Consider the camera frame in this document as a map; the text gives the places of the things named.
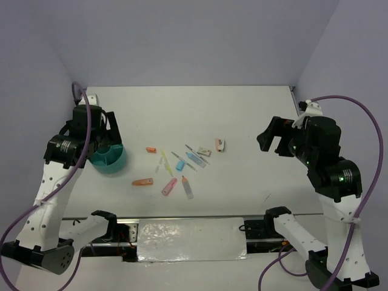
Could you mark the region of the yellow clear pen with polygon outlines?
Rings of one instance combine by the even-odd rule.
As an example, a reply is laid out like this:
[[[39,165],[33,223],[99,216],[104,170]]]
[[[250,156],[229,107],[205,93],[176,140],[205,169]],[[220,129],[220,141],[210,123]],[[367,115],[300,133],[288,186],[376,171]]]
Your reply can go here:
[[[170,165],[169,165],[169,162],[168,162],[168,160],[167,160],[166,154],[164,153],[163,150],[161,150],[161,154],[162,154],[162,157],[163,157],[163,160],[164,160],[164,164],[165,164],[165,166],[166,166],[166,169],[167,169],[168,173],[170,174],[170,176],[173,178],[174,175],[173,175],[172,169],[171,169],[171,167],[170,167]]]

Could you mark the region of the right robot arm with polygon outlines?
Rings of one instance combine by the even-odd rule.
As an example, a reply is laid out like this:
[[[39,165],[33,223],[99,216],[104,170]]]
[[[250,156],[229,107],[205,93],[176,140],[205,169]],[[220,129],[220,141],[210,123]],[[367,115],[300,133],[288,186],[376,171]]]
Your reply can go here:
[[[295,157],[307,167],[307,177],[318,195],[326,222],[323,244],[296,222],[287,207],[266,211],[264,232],[282,235],[305,260],[310,282],[317,289],[351,290],[376,287],[379,276],[366,262],[358,218],[362,183],[357,165],[340,156],[341,129],[327,117],[306,117],[300,128],[293,120],[274,116],[257,141],[269,151],[274,137],[280,138],[275,152]]]

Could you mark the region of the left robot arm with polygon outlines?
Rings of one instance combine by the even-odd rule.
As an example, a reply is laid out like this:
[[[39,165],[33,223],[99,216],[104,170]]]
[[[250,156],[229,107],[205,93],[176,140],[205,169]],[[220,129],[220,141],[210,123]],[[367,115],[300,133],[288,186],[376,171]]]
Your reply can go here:
[[[1,255],[26,266],[57,275],[69,267],[74,254],[95,239],[117,238],[113,213],[96,210],[87,219],[60,230],[75,182],[88,160],[100,149],[117,149],[121,136],[113,112],[85,104],[47,144],[44,171],[33,210],[14,241],[1,241]]]

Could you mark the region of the blue clear pen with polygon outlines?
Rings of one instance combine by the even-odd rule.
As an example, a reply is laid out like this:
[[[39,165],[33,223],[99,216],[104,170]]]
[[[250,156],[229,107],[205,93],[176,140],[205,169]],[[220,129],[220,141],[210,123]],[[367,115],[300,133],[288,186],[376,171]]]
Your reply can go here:
[[[197,156],[199,159],[201,159],[202,161],[204,161],[207,165],[210,165],[210,163],[204,159],[202,156],[200,156],[196,151],[194,151],[189,145],[185,144],[185,146],[195,155]]]

